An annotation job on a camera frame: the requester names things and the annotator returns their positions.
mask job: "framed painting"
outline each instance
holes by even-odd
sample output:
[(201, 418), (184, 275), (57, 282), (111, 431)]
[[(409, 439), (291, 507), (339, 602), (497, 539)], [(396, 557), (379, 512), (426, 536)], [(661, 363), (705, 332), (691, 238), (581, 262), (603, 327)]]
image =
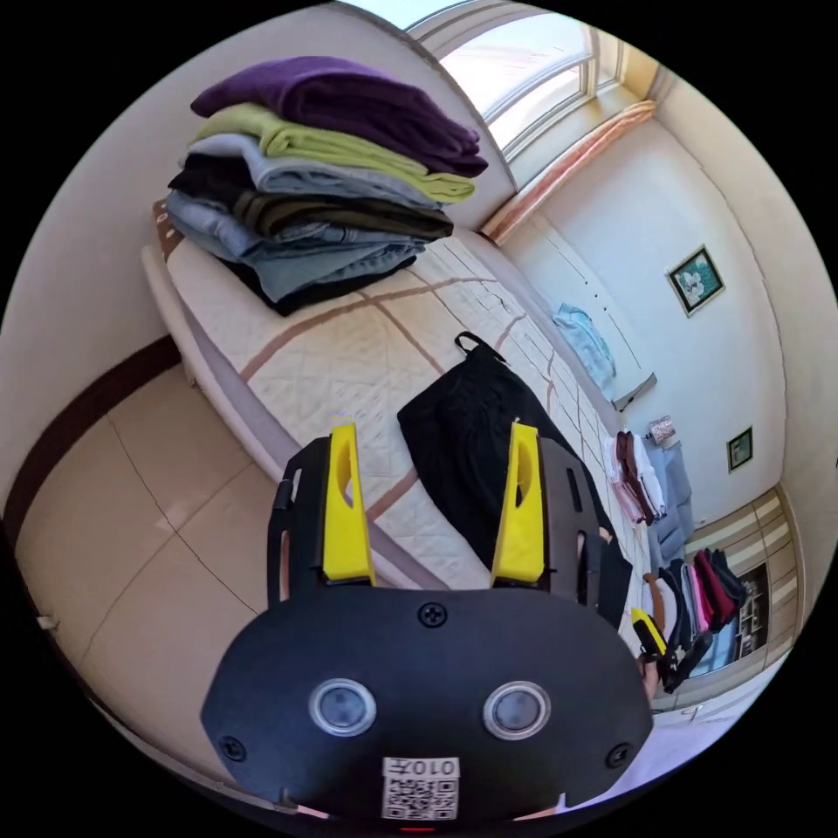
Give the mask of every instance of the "framed painting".
[(727, 470), (735, 471), (753, 459), (753, 428), (742, 431), (727, 444)]
[(667, 277), (687, 317), (691, 317), (725, 289), (725, 283), (703, 245), (677, 268), (667, 271)]

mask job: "small picture frame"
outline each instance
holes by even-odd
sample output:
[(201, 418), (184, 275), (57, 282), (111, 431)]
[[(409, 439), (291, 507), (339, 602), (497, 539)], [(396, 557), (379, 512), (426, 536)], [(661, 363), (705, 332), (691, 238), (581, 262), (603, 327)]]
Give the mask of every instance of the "small picture frame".
[(727, 444), (727, 470), (735, 471), (753, 460), (753, 427), (743, 430)]
[(703, 244), (666, 275), (687, 317), (692, 317), (725, 289), (725, 283)]

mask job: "baseboard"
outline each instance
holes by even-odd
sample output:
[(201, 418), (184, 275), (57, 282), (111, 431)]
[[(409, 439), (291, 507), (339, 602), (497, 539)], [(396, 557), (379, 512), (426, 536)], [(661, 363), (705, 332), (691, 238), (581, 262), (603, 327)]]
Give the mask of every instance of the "baseboard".
[(38, 490), (67, 451), (109, 410), (180, 361), (175, 342), (166, 335), (109, 369), (52, 420), (20, 467), (3, 510), (12, 550)]

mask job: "white wall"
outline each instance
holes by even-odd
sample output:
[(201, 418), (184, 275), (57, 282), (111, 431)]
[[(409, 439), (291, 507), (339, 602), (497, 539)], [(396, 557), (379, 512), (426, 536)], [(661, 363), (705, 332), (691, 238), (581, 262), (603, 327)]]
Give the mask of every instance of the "white wall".
[[(745, 236), (695, 160), (651, 120), (542, 212), (646, 343), (657, 384), (623, 415), (645, 432), (672, 414), (696, 521), (722, 518), (775, 485), (786, 413), (777, 326)], [(665, 274), (701, 244), (726, 288), (687, 318)], [(729, 474), (726, 443), (751, 425), (755, 457)]]
[(660, 121), (724, 192), (753, 247), (786, 369), (782, 484), (800, 534), (806, 614), (838, 544), (838, 304), (800, 212), (765, 159), (694, 87), (677, 80)]
[(337, 6), (305, 9), (241, 32), (147, 91), (91, 146), (26, 252), (0, 333), (0, 505), (26, 454), (88, 384), (165, 334), (140, 267), (150, 207), (165, 195), (200, 120), (189, 102), (228, 74), (297, 54), (353, 58), (419, 85), (477, 128), (490, 163), (450, 215), (477, 227), (514, 192), (502, 159), (458, 88), (415, 52)]

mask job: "bag strap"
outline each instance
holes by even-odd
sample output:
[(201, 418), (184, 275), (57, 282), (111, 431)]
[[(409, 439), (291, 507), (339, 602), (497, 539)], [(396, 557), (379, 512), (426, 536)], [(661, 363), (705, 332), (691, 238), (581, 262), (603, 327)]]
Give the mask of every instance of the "bag strap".
[[(468, 338), (469, 340), (472, 340), (472, 341), (473, 341), (474, 343), (476, 343), (477, 345), (476, 345), (475, 347), (472, 347), (471, 349), (466, 349), (466, 348), (463, 346), (462, 341), (460, 340), (461, 338)], [(462, 349), (462, 350), (463, 350), (463, 351), (464, 351), (467, 355), (468, 355), (468, 354), (470, 354), (470, 353), (472, 352), (472, 350), (474, 350), (474, 349), (478, 349), (478, 348), (479, 348), (479, 349), (481, 349), (482, 351), (489, 352), (489, 353), (490, 353), (490, 354), (491, 354), (491, 355), (492, 355), (495, 359), (497, 359), (497, 360), (498, 360), (498, 361), (500, 361), (501, 363), (503, 363), (503, 364), (505, 364), (505, 363), (506, 363), (506, 358), (505, 358), (505, 357), (504, 357), (504, 356), (503, 356), (500, 352), (498, 352), (498, 350), (497, 350), (497, 349), (494, 349), (494, 348), (490, 347), (490, 346), (489, 346), (489, 344), (488, 344), (488, 343), (486, 343), (486, 341), (485, 341), (485, 340), (483, 340), (483, 338), (478, 338), (478, 337), (477, 337), (477, 336), (476, 336), (473, 332), (461, 332), (461, 333), (460, 333), (460, 334), (459, 334), (459, 335), (458, 335), (458, 336), (454, 339), (454, 342), (455, 342), (455, 343), (457, 344), (457, 346), (458, 346), (460, 349)]]

